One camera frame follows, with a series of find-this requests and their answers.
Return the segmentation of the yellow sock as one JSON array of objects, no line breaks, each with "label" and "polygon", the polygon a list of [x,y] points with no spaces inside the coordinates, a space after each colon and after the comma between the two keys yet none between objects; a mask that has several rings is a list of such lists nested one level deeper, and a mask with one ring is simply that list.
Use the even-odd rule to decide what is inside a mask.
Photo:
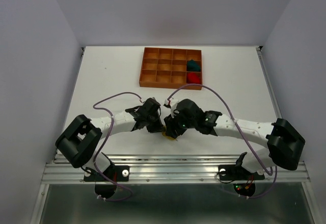
[{"label": "yellow sock", "polygon": [[164,127],[164,130],[162,132],[162,135],[165,138],[167,138],[169,140],[172,140],[172,141],[175,141],[177,139],[177,137],[178,137],[177,131],[174,128],[167,127],[167,126]]}]

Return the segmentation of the red sock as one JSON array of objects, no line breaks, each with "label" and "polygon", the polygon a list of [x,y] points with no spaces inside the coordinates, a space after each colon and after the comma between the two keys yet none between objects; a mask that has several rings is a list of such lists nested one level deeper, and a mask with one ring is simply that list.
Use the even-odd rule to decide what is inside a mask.
[{"label": "red sock", "polygon": [[187,80],[187,83],[194,83],[194,84],[200,84],[201,83],[200,76],[195,72],[187,73],[186,80]]}]

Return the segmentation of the orange compartment tray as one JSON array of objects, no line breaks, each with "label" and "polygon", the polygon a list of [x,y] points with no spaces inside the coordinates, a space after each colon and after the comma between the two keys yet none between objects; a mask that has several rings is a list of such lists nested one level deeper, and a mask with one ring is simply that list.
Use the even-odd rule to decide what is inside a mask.
[{"label": "orange compartment tray", "polygon": [[[194,60],[201,67],[201,83],[187,83],[187,61]],[[145,47],[139,85],[147,88],[177,89],[187,85],[189,90],[201,90],[203,83],[202,51],[196,49]]]}]

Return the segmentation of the dark green sock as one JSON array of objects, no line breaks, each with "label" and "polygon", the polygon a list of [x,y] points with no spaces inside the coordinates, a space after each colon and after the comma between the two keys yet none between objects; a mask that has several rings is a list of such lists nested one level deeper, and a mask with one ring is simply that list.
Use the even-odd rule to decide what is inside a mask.
[{"label": "dark green sock", "polygon": [[186,70],[188,72],[200,72],[201,67],[194,60],[189,60],[189,61],[187,61],[187,64],[186,64]]}]

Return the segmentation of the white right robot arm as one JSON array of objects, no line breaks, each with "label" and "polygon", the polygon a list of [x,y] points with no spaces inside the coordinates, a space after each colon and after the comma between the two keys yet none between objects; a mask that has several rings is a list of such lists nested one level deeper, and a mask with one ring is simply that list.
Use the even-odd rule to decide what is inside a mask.
[{"label": "white right robot arm", "polygon": [[253,122],[236,119],[219,111],[203,111],[190,99],[167,99],[170,109],[165,117],[166,135],[173,139],[194,129],[203,135],[242,139],[250,152],[237,159],[234,172],[246,178],[267,167],[278,166],[295,171],[305,145],[305,139],[285,119],[275,122]]}]

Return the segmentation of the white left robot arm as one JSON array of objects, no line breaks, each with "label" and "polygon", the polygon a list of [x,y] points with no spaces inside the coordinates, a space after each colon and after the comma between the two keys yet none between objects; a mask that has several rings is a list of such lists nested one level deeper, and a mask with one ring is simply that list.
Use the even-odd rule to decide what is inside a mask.
[{"label": "white left robot arm", "polygon": [[56,140],[56,148],[74,168],[89,168],[101,180],[113,176],[113,163],[97,150],[98,143],[110,135],[147,128],[148,132],[161,132],[160,104],[148,98],[142,105],[126,109],[116,115],[89,119],[79,115]]}]

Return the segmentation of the aluminium mounting rail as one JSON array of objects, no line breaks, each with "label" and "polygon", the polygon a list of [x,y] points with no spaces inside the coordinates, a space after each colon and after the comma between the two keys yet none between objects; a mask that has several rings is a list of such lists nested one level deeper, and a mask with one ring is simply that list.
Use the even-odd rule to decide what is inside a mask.
[{"label": "aluminium mounting rail", "polygon": [[[127,184],[210,184],[219,165],[232,164],[236,155],[111,155],[115,165],[130,167]],[[42,184],[84,184],[84,172],[57,154],[45,166]]]}]

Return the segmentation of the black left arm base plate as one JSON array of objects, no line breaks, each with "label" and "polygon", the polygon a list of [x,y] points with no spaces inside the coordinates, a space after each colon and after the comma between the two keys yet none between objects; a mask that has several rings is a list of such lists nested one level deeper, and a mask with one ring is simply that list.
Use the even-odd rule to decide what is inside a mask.
[{"label": "black left arm base plate", "polygon": [[[86,168],[87,172],[84,172],[83,180],[85,182],[103,182],[106,179],[98,173],[96,170]],[[115,182],[128,182],[129,181],[130,167],[128,165],[114,165],[105,170],[103,174]]]}]

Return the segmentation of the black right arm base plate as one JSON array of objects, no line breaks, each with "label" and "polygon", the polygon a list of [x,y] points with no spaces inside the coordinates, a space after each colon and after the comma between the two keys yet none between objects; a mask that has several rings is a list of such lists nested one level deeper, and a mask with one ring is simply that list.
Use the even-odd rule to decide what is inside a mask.
[{"label": "black right arm base plate", "polygon": [[246,181],[246,180],[264,180],[264,175],[258,173],[250,173],[242,166],[235,166],[233,164],[222,164],[218,166],[216,174],[219,180],[227,181]]}]

